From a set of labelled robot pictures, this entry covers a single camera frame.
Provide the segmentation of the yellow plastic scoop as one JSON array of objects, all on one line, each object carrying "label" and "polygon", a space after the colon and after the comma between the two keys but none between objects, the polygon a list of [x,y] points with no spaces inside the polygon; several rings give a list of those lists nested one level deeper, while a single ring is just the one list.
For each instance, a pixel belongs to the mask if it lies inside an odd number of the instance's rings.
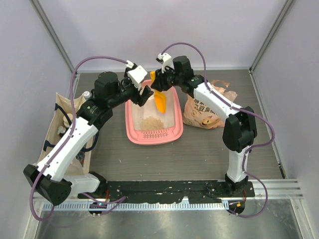
[{"label": "yellow plastic scoop", "polygon": [[166,112],[166,96],[164,93],[159,92],[157,90],[154,90],[154,99],[155,99],[155,104],[157,107],[157,110],[165,114]]}]

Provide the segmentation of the pink cat litter bag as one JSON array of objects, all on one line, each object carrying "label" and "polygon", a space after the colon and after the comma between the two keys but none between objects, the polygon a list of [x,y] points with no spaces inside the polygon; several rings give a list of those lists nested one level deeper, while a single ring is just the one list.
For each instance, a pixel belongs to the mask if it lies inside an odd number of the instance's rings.
[{"label": "pink cat litter bag", "polygon": [[[227,89],[230,85],[228,82],[222,80],[213,80],[211,85],[214,87],[214,89],[216,89],[219,93],[232,102],[235,101],[238,96],[235,91],[230,91]],[[218,127],[224,127],[223,120],[210,107],[189,95],[187,95],[187,101],[184,106],[182,120],[186,125],[204,129],[216,129]]]}]

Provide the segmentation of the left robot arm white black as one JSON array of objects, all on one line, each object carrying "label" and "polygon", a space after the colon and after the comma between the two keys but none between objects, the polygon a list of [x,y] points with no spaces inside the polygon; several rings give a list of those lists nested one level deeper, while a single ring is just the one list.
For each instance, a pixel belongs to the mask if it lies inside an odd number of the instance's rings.
[{"label": "left robot arm white black", "polygon": [[32,188],[52,205],[63,203],[70,194],[90,193],[102,198],[107,181],[95,172],[68,176],[66,171],[88,140],[95,136],[112,117],[113,108],[130,100],[142,107],[153,94],[141,83],[147,72],[137,67],[119,81],[114,72],[103,72],[94,83],[93,96],[77,111],[74,122],[50,153],[36,165],[27,165],[23,171]]}]

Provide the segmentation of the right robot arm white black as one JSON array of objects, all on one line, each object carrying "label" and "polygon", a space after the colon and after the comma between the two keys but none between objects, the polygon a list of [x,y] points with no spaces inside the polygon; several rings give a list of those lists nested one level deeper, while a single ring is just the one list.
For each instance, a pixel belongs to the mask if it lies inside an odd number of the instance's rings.
[{"label": "right robot arm white black", "polygon": [[180,87],[190,97],[210,107],[225,123],[222,140],[229,149],[229,166],[225,175],[223,193],[235,197],[244,191],[248,183],[246,159],[249,147],[257,136],[253,110],[242,108],[219,93],[202,75],[196,75],[186,56],[172,58],[160,53],[156,60],[161,68],[151,73],[151,88],[159,92]]}]

